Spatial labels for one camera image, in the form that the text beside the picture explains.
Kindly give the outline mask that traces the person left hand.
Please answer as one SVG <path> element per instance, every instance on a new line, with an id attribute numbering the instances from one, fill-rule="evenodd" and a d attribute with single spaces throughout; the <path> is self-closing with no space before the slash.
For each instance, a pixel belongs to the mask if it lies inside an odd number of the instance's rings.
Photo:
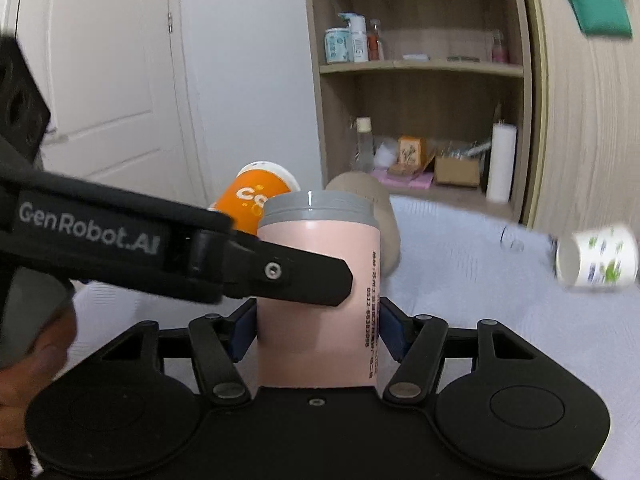
<path id="1" fill-rule="evenodd" d="M 74 288 L 20 269 L 1 315 L 1 406 L 24 408 L 66 361 L 75 338 Z"/>

